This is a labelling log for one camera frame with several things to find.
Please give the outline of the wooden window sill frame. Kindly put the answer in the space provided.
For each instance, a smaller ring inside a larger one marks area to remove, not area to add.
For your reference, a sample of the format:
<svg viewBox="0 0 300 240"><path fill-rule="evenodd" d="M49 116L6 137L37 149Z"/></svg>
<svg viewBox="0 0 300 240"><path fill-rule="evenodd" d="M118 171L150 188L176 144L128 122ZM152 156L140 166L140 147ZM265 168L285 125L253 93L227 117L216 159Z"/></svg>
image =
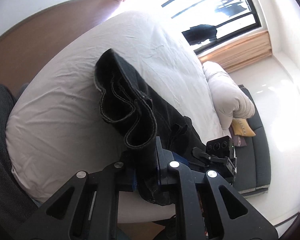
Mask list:
<svg viewBox="0 0 300 240"><path fill-rule="evenodd" d="M194 52L181 31L172 22L168 14L164 12L161 5L165 1L167 0L121 0L124 10L139 12L162 22L166 26L167 31L175 35L187 48ZM227 72L234 72L272 54L269 32L261 7L257 0L253 0L253 4L256 7L262 26L225 41L200 54L194 52L200 61L216 62Z"/></svg>

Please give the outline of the black framed window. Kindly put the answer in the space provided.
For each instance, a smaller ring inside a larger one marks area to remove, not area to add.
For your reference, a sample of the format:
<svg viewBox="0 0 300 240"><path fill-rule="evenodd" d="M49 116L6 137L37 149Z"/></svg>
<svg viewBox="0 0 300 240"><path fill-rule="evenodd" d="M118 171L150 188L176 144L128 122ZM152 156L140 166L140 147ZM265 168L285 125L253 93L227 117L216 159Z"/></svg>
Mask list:
<svg viewBox="0 0 300 240"><path fill-rule="evenodd" d="M262 26L253 0L167 0L161 6L196 54Z"/></svg>

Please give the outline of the black denim pants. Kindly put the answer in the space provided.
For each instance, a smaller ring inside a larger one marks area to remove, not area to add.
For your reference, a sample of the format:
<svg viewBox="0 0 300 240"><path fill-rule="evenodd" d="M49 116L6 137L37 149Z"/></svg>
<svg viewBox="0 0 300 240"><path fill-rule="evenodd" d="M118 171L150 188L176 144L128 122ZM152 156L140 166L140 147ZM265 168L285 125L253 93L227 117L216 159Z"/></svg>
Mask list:
<svg viewBox="0 0 300 240"><path fill-rule="evenodd" d="M189 157L194 147L205 150L192 120L164 100L112 49L97 61L94 80L101 90L101 116L123 137L136 168L140 196L152 204L172 204L169 193L159 185L156 137L163 149L181 156Z"/></svg>

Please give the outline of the beige folded duvet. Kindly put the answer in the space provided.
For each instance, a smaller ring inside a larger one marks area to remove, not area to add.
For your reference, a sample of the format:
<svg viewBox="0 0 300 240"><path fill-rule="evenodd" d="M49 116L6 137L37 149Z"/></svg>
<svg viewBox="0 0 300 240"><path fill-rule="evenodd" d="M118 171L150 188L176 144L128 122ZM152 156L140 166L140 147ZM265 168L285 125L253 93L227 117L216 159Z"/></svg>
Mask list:
<svg viewBox="0 0 300 240"><path fill-rule="evenodd" d="M207 61L203 72L223 130L230 127L233 118L247 119L255 114L253 102L219 64Z"/></svg>

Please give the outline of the white bed sheet mattress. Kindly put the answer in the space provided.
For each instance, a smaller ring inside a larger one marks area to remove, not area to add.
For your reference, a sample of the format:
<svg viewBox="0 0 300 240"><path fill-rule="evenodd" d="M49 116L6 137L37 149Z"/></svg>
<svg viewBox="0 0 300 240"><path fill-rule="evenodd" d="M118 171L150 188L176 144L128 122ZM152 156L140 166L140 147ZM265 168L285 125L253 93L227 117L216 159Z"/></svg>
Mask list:
<svg viewBox="0 0 300 240"><path fill-rule="evenodd" d="M156 140L194 161L192 150L224 135L202 64L171 21L122 13L91 29L27 86L6 127L12 174L45 203L79 171L136 168L119 194L120 223L175 214L160 186Z"/></svg>

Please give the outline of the dark grey sofa bench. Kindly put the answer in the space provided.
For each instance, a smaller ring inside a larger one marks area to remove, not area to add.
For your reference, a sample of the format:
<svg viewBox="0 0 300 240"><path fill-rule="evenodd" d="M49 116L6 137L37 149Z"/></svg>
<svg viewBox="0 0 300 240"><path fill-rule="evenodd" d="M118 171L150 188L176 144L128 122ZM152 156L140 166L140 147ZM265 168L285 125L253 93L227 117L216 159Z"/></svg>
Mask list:
<svg viewBox="0 0 300 240"><path fill-rule="evenodd" d="M254 137L246 137L244 147L235 147L237 174L233 187L245 198L268 191L271 183L269 146L258 111L247 119Z"/></svg>

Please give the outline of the purple cushion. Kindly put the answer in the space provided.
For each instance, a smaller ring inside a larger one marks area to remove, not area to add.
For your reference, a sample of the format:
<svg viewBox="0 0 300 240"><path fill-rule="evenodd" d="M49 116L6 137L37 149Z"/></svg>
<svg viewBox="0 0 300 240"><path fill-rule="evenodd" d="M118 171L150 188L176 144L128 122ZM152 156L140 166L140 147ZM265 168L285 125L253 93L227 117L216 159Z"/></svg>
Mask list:
<svg viewBox="0 0 300 240"><path fill-rule="evenodd" d="M247 146L245 138L243 136L240 136L240 135L235 135L234 130L231 126L229 127L229 131L230 131L230 134L231 134L233 145L235 147L245 147L245 146Z"/></svg>

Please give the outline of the brown wooden headboard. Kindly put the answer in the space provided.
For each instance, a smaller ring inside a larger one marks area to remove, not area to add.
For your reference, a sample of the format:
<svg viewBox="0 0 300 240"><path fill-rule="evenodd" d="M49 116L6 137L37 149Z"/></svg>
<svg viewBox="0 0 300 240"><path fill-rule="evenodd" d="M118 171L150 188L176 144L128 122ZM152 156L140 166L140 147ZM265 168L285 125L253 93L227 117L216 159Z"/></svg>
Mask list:
<svg viewBox="0 0 300 240"><path fill-rule="evenodd" d="M104 22L121 0L71 0L44 9L0 36L0 83L17 94L63 48Z"/></svg>

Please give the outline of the yellow cushion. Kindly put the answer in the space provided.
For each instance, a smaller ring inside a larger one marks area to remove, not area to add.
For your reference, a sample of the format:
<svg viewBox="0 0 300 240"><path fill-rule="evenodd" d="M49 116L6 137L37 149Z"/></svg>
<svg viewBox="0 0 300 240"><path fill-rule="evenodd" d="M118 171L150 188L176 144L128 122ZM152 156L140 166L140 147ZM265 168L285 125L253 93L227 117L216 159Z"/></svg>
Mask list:
<svg viewBox="0 0 300 240"><path fill-rule="evenodd" d="M231 122L231 127L234 135L239 135L242 137L254 137L256 135L255 132L250 128L246 119L234 118Z"/></svg>

